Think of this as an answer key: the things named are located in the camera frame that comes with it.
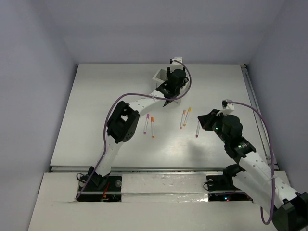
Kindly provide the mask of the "pink capped white marker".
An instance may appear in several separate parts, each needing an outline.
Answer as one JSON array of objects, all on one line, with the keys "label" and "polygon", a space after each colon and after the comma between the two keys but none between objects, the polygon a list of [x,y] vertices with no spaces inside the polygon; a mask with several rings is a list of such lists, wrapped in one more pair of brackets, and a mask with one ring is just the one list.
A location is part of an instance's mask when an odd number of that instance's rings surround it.
[{"label": "pink capped white marker", "polygon": [[195,137],[196,137],[196,138],[199,137],[200,127],[201,127],[201,124],[200,124],[200,121],[198,121],[197,128],[196,128],[196,134],[195,134]]}]

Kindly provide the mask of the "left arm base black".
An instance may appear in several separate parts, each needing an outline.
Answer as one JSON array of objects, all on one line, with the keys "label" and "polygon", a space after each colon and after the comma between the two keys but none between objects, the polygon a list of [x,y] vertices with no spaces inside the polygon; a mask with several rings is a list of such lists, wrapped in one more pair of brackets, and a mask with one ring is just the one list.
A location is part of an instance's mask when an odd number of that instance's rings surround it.
[{"label": "left arm base black", "polygon": [[106,176],[94,173],[87,185],[90,174],[94,167],[90,167],[86,174],[77,173],[78,180],[77,201],[79,202],[121,202],[122,176],[113,176],[108,173]]}]

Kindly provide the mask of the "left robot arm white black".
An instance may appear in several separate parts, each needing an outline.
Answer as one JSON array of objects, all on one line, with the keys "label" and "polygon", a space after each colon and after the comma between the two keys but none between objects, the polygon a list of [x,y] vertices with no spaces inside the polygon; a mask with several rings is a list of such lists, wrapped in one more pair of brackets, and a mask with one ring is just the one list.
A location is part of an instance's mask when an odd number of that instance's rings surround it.
[{"label": "left robot arm white black", "polygon": [[167,69],[167,81],[151,94],[127,93],[112,105],[103,129],[103,153],[98,163],[88,170],[90,185],[101,190],[106,186],[114,159],[121,146],[135,134],[139,119],[152,110],[160,109],[181,99],[191,87],[191,74],[181,67]]}]

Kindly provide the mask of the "salmon capped white marker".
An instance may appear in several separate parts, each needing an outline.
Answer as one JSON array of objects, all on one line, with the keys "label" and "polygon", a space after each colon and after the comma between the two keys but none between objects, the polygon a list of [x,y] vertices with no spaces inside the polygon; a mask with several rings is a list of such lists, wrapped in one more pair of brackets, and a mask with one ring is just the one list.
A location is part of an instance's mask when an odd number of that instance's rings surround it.
[{"label": "salmon capped white marker", "polygon": [[183,128],[183,123],[184,123],[185,115],[186,115],[186,110],[184,109],[183,112],[182,112],[180,126],[179,126],[180,130]]}]

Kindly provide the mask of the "yellow capped white marker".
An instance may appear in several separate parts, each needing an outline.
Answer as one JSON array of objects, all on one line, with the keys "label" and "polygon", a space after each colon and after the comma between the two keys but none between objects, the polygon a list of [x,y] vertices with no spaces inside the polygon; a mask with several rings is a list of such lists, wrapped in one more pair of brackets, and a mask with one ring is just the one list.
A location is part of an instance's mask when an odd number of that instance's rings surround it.
[{"label": "yellow capped white marker", "polygon": [[186,126],[187,121],[188,121],[188,118],[189,118],[189,115],[190,115],[190,112],[191,112],[191,108],[189,107],[189,108],[188,108],[188,111],[187,111],[187,113],[186,113],[185,119],[184,119],[183,126]]}]

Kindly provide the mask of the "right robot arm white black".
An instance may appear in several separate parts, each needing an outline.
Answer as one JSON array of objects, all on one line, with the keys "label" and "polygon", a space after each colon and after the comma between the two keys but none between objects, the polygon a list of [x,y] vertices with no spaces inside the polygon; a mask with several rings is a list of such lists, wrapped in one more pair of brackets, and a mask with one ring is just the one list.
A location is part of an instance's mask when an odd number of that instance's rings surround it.
[{"label": "right robot arm white black", "polygon": [[224,143],[234,165],[223,170],[225,188],[237,188],[267,213],[278,231],[300,231],[308,225],[308,194],[299,193],[275,175],[255,147],[242,135],[243,126],[235,115],[214,109],[198,116],[205,131],[213,131]]}]

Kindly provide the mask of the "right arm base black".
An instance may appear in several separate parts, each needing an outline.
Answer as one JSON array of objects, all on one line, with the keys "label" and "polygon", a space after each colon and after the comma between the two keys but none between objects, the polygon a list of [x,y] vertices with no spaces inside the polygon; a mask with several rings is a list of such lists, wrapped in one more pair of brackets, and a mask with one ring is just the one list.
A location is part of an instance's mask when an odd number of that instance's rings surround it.
[{"label": "right arm base black", "polygon": [[230,202],[248,200],[247,194],[236,188],[233,177],[243,169],[238,165],[230,165],[222,171],[222,175],[208,175],[203,188],[209,193],[210,202]]}]

